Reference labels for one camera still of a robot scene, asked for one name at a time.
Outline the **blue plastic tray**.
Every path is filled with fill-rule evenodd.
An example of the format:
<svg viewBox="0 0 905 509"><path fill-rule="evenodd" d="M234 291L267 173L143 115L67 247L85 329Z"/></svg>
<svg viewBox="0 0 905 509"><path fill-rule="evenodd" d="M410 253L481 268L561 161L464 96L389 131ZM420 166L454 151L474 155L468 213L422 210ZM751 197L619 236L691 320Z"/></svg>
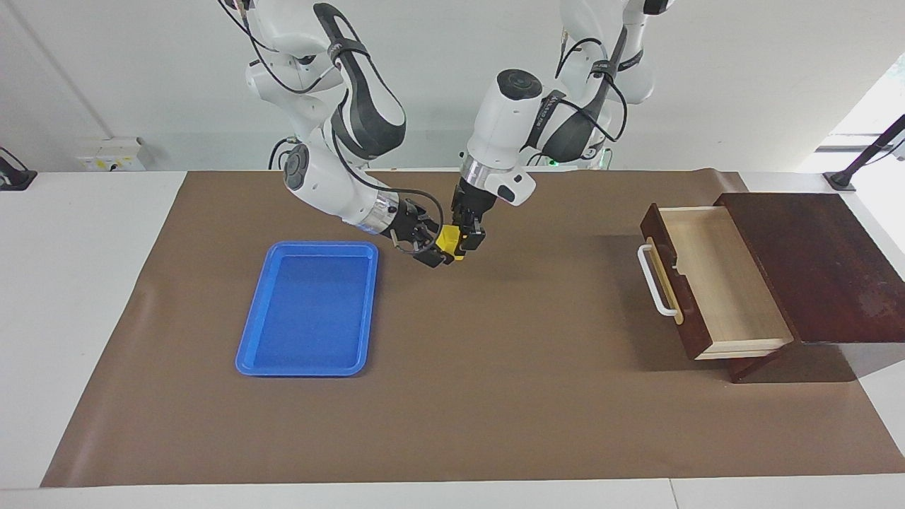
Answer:
<svg viewBox="0 0 905 509"><path fill-rule="evenodd" d="M348 378L368 358L378 248L282 241L267 251L235 356L250 377Z"/></svg>

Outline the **white drawer handle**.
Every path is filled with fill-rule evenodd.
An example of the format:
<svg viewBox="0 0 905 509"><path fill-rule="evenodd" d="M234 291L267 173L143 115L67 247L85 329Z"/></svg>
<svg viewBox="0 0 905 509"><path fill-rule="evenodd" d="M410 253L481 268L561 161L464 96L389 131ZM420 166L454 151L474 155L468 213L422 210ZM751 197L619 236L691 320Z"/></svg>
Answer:
<svg viewBox="0 0 905 509"><path fill-rule="evenodd" d="M654 309L659 315L670 317L678 323L681 319L681 309L654 245L650 242L642 244L636 251L636 257Z"/></svg>

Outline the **brown table mat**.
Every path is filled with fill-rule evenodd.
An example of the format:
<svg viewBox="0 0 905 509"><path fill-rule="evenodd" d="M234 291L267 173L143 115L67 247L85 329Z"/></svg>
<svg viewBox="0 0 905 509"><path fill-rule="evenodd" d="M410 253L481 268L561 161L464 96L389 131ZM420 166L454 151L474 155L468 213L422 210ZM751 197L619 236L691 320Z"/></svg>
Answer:
<svg viewBox="0 0 905 509"><path fill-rule="evenodd" d="M731 383L690 361L636 251L652 203L711 205L733 172L556 172L431 269L375 240L366 366L235 368L269 248L369 236L278 172L191 172L43 477L110 484L436 482L905 472L862 386Z"/></svg>

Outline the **dark wooden drawer cabinet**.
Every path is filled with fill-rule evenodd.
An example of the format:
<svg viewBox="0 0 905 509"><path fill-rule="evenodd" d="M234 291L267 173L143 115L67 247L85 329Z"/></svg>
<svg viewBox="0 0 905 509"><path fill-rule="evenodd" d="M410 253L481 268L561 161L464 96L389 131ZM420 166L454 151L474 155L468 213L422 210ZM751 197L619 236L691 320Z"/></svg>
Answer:
<svg viewBox="0 0 905 509"><path fill-rule="evenodd" d="M737 384L851 382L905 361L905 280L837 194L724 193L793 339Z"/></svg>

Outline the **wooden drawer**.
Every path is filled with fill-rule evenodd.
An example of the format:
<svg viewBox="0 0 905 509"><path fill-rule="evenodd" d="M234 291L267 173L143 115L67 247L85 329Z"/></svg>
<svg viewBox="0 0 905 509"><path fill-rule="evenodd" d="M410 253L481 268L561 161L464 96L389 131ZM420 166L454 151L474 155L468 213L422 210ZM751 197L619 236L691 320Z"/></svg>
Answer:
<svg viewBox="0 0 905 509"><path fill-rule="evenodd" d="M681 319L667 318L688 358L761 358L793 340L725 207L653 204L641 231L643 244L654 245L675 292Z"/></svg>

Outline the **black angled stand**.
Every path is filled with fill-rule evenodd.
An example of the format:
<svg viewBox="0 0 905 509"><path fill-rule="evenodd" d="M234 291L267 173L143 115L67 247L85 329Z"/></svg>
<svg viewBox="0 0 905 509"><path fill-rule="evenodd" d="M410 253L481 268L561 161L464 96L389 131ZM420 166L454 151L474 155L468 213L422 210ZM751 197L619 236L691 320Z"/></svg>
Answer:
<svg viewBox="0 0 905 509"><path fill-rule="evenodd" d="M898 148L905 147L905 114L899 116L895 122L889 126L884 132L880 133L878 138L869 146L863 149L856 158L847 165L844 170L838 172L824 172L823 177L833 190L843 192L853 192L856 188L851 184L854 175L858 170L873 162L878 162L882 157L877 158L880 152L884 151L884 156L888 156Z"/></svg>

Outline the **black table clamp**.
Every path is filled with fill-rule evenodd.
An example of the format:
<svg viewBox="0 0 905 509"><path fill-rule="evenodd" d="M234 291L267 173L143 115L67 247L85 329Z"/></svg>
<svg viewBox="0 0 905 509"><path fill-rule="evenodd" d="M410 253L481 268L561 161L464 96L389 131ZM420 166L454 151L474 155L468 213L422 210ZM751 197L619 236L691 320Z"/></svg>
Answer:
<svg viewBox="0 0 905 509"><path fill-rule="evenodd" d="M36 171L30 170L9 149L0 146L0 191L26 190L36 177Z"/></svg>

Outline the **white wall socket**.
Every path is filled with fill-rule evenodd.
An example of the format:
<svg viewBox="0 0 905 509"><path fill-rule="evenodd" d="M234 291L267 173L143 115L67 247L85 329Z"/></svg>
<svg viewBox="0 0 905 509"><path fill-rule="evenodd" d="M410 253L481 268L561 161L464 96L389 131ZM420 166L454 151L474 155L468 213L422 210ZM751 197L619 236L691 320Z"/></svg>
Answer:
<svg viewBox="0 0 905 509"><path fill-rule="evenodd" d="M148 170L148 151L138 136L83 138L78 142L76 160L86 171L142 172Z"/></svg>

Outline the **yellow cube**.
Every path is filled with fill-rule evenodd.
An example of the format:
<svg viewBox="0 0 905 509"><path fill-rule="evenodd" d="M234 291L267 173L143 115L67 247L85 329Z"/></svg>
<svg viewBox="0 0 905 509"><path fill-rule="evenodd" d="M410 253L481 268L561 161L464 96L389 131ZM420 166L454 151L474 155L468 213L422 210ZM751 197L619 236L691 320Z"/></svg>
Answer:
<svg viewBox="0 0 905 509"><path fill-rule="evenodd" d="M455 261L462 261L465 258L465 252L460 249L462 240L461 228L452 223L444 223L436 238L436 246L453 258Z"/></svg>

